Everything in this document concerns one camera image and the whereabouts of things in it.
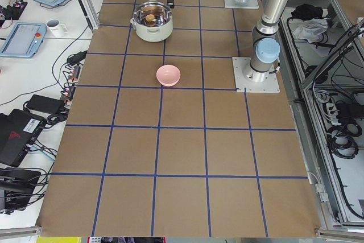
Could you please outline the pink bowl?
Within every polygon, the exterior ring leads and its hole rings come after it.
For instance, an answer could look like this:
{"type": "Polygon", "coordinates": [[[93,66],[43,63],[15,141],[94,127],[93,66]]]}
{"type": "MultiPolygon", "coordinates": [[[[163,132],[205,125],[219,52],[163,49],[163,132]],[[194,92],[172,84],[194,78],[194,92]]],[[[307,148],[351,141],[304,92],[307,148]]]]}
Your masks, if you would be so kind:
{"type": "Polygon", "coordinates": [[[181,77],[180,70],[174,65],[163,65],[156,71],[157,81],[165,87],[176,85],[181,77]]]}

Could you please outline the pale green steel pot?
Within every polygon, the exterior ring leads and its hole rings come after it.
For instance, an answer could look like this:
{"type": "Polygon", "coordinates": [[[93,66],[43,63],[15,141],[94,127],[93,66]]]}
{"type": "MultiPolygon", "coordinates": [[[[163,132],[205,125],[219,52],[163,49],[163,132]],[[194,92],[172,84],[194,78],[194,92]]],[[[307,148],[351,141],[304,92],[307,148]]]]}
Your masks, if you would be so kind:
{"type": "Polygon", "coordinates": [[[160,42],[172,34],[172,10],[162,2],[149,0],[134,9],[130,23],[144,41],[160,42]]]}

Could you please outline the power strip with plugs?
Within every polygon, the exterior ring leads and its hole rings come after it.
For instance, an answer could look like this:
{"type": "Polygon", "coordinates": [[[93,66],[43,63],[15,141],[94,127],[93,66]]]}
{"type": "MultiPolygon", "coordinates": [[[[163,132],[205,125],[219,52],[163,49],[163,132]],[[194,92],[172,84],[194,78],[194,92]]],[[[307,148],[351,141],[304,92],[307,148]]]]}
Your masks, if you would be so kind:
{"type": "Polygon", "coordinates": [[[80,65],[66,65],[63,75],[65,76],[66,82],[63,84],[63,91],[61,92],[60,99],[65,103],[71,102],[78,85],[78,78],[80,76],[81,66],[80,65]]]}

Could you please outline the blue teach pendant near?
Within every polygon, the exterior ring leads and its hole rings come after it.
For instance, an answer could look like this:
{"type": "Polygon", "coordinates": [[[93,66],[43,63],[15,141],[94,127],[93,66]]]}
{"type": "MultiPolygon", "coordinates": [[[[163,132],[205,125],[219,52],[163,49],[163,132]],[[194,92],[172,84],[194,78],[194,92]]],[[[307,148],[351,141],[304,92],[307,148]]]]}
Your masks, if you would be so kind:
{"type": "Polygon", "coordinates": [[[44,23],[16,23],[1,47],[1,57],[32,57],[41,46],[46,32],[44,23]]]}

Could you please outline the white mug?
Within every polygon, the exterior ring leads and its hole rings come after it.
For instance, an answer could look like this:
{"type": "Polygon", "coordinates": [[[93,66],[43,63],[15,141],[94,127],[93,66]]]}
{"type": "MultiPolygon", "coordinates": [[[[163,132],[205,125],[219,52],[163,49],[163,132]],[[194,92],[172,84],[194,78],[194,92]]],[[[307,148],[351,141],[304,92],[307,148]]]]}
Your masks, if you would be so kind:
{"type": "Polygon", "coordinates": [[[51,19],[47,22],[47,27],[56,38],[62,38],[68,33],[68,28],[58,19],[51,19]]]}

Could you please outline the black computer box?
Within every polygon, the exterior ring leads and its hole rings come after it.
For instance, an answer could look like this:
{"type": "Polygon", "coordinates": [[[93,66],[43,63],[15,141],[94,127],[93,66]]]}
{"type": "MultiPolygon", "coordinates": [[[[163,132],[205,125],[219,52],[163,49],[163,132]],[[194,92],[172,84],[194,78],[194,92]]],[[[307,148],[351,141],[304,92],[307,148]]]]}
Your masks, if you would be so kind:
{"type": "Polygon", "coordinates": [[[14,109],[1,114],[1,163],[18,167],[46,125],[46,119],[14,109]]]}

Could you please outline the black power adapter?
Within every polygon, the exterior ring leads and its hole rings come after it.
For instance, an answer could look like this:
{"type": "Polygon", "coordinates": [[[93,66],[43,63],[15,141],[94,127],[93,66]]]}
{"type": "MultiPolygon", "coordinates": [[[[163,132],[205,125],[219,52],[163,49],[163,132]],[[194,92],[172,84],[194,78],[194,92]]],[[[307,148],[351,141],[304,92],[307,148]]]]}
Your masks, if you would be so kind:
{"type": "Polygon", "coordinates": [[[33,94],[24,103],[23,109],[27,112],[34,110],[42,113],[56,114],[64,109],[64,105],[65,103],[62,100],[33,94]]]}

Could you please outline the beige egg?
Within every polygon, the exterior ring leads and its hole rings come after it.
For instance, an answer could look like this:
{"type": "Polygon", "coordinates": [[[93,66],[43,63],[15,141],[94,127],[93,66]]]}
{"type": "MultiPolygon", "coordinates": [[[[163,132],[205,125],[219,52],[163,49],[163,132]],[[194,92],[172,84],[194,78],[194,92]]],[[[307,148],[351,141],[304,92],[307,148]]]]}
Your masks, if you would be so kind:
{"type": "Polygon", "coordinates": [[[155,24],[155,16],[153,14],[148,14],[145,17],[145,21],[147,24],[155,24]]]}

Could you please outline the crumpled white cloth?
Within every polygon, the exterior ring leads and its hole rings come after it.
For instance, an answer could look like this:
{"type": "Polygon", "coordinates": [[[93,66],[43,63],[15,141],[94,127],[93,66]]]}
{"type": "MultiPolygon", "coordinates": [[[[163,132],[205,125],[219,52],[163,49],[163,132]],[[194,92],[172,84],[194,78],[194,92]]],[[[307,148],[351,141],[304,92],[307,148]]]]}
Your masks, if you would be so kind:
{"type": "Polygon", "coordinates": [[[292,35],[295,39],[306,40],[309,43],[316,43],[322,41],[327,29],[328,22],[326,19],[311,19],[298,25],[292,35]]]}

